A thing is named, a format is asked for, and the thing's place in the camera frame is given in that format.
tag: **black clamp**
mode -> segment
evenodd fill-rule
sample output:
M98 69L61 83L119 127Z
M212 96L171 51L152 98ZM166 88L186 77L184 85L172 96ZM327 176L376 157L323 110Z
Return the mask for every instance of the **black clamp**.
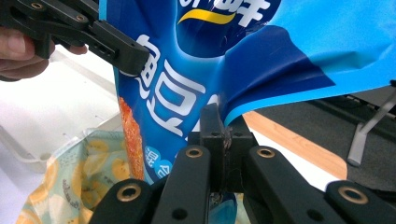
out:
M65 47L89 50L122 72L139 75L149 51L106 21L99 21L92 0L0 0L0 25L20 30L35 41L35 54L50 56L51 39Z
M242 117L225 128L216 105L177 153L169 176L150 186L127 179L93 213L98 223L207 223L211 193L244 193L251 223L396 223L396 210L370 190L336 181L315 189L276 149L257 146Z

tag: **blue snack bag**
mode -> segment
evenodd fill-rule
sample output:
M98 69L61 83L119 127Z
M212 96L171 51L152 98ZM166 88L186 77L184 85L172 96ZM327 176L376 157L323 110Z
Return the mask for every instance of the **blue snack bag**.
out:
M203 106L250 110L387 86L396 1L106 0L101 17L150 51L115 69L134 177L169 174Z

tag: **brass screw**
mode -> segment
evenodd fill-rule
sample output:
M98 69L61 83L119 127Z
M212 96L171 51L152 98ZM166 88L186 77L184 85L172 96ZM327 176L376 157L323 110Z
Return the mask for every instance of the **brass screw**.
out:
M204 152L199 148L190 148L189 150L186 151L186 155L193 159L201 157L203 154Z
M125 192L128 189L131 189L131 193ZM141 192L142 189L137 184L133 183L133 184L125 185L122 188L120 188L119 191L117 192L117 198L121 202L128 203L139 197Z
M265 159L270 159L275 156L275 152L269 148L259 148L257 149L257 154Z
M78 15L78 16L76 16L76 19L77 19L78 21L85 21L85 17L84 17L83 15Z
M348 194L349 192L352 192L355 194L355 196L350 196ZM347 201L352 202L352 203L357 203L357 204L366 204L369 202L369 199L367 196L362 193L358 189L354 189L352 187L348 186L343 186L338 189L338 193Z
M39 3L32 3L31 6L35 9L42 9L43 5L39 4Z

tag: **human hand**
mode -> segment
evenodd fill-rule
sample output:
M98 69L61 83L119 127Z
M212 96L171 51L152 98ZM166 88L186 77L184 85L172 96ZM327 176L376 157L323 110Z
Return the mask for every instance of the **human hand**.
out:
M51 43L50 53L55 51ZM86 47L71 47L70 52L84 54ZM35 55L35 45L31 38L20 31L0 27L0 80L19 80L41 74L49 65L49 60Z

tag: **snack package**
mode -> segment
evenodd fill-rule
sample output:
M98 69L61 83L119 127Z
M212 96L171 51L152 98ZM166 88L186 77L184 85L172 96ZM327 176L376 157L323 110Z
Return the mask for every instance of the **snack package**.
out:
M85 130L49 158L16 223L89 223L108 190L129 176L124 134Z
M101 17L150 51L115 69L134 177L169 174L200 110L250 110L365 91L396 78L396 1L102 0Z

